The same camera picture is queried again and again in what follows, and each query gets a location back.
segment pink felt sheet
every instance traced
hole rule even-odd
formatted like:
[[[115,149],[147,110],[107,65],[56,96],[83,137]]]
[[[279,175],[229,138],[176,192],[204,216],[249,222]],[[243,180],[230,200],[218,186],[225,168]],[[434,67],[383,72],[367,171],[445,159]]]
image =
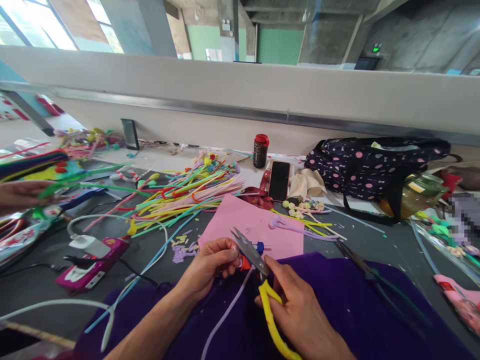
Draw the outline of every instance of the pink felt sheet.
[[[304,236],[293,230],[269,228],[270,220],[275,216],[271,211],[258,208],[233,195],[225,195],[213,219],[198,239],[200,248],[209,241],[218,238],[234,239],[230,230],[236,227],[252,244],[263,242],[267,250],[264,255],[278,260],[304,253]],[[302,230],[301,221],[282,217],[286,224]]]

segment forearm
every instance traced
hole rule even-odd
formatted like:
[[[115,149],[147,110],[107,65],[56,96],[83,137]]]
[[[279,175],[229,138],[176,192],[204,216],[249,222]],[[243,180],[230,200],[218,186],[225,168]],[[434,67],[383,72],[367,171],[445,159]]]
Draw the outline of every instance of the forearm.
[[[196,302],[174,287],[108,354],[105,360],[161,359]]]

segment work table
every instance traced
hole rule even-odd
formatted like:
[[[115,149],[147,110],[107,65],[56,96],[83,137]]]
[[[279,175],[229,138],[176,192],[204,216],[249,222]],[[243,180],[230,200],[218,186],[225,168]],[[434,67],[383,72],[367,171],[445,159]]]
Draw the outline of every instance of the work table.
[[[175,169],[181,170],[182,166],[165,168],[165,170]],[[258,177],[258,181],[247,181],[246,186],[258,186],[262,174],[263,171],[256,171],[255,177]],[[112,181],[107,179],[106,183],[111,184]],[[115,181],[115,184],[122,187],[133,187],[132,183],[121,180]],[[128,194],[126,191],[120,190],[111,190],[111,192],[120,197]],[[125,206],[133,207],[143,201],[143,199],[142,196],[136,196],[131,202],[125,204]],[[79,207],[70,210],[69,213],[74,217],[85,215],[95,205],[109,203],[113,200],[114,199],[108,195],[94,197]],[[112,206],[111,204],[99,206],[92,214],[104,214],[110,210]],[[283,214],[286,213],[281,203],[276,203],[275,209]],[[209,212],[200,213],[197,216],[199,221],[189,222],[181,232],[192,230],[188,235],[190,243],[196,241],[198,235],[202,234],[213,215],[213,213]],[[384,236],[374,229],[335,212],[315,215],[315,217],[324,223],[332,223],[332,229],[348,238],[347,245],[363,259],[388,264],[404,271],[467,348],[473,354],[480,354],[480,339],[469,331],[459,320],[457,314],[452,310],[448,301],[443,296],[442,289],[432,278],[434,273],[414,237],[412,228],[407,223],[402,222],[393,227],[374,224],[377,228],[385,231]],[[92,219],[86,219],[75,224],[74,229],[79,233],[91,220]],[[171,228],[168,228],[169,235],[182,223],[182,221],[179,221]],[[79,251],[69,247],[70,237],[64,228],[65,226],[66,223],[64,221],[59,221],[54,224],[54,226],[48,230],[48,235],[21,261],[8,270],[8,272],[37,263],[67,265],[67,263],[62,260],[64,255],[80,256]],[[114,218],[105,218],[101,224],[96,225],[90,230],[89,234],[98,239],[105,237],[122,237],[126,234],[127,229],[127,224]],[[165,235],[163,230],[153,230],[133,240],[122,258],[134,269],[140,271],[148,264],[152,256],[158,252],[164,243]],[[455,279],[455,281],[465,289],[476,289],[473,281],[439,251],[427,242],[425,242],[425,246],[443,275]],[[320,252],[327,258],[338,258],[342,256],[334,243],[305,236],[304,252],[309,253],[314,251]],[[171,247],[168,246],[163,258],[148,271],[147,275],[158,283],[177,282],[192,261],[192,258],[188,257],[185,259],[185,262],[175,264],[172,262],[173,255],[174,253]],[[91,291],[78,294],[75,298],[101,302],[112,290],[123,288],[126,285],[125,278],[129,275],[130,272],[124,266],[116,264]],[[66,289],[54,283],[56,277],[57,275],[52,271],[46,268],[39,268],[27,270],[1,279],[0,289],[2,296],[0,297],[0,314],[8,314],[42,301],[69,299]],[[140,284],[141,286],[150,286],[143,280],[140,281]],[[56,305],[29,311],[12,318],[11,321],[75,341],[96,310],[97,309],[93,307],[80,305]]]

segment scissor blade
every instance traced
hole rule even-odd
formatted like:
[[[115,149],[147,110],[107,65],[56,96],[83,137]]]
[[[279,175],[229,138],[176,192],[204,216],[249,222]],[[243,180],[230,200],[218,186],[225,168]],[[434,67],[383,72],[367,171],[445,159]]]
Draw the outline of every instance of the scissor blade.
[[[257,249],[254,248],[252,243],[243,235],[236,227],[233,227],[236,234],[231,231],[233,236],[235,237],[236,243],[240,248],[241,252],[247,257],[248,261],[250,261],[263,275],[268,276],[269,274],[269,267],[265,264],[264,260],[258,253]]]

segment black phone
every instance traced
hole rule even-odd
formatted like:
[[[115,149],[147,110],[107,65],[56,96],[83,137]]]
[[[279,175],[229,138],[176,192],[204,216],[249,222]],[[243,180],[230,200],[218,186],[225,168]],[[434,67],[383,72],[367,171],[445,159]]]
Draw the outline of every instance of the black phone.
[[[121,124],[123,125],[123,132],[125,133],[126,148],[130,150],[140,150],[135,121],[131,119],[121,119]]]
[[[268,196],[274,201],[282,202],[287,200],[289,193],[290,178],[289,162],[274,161],[271,164],[270,186],[268,188]]]

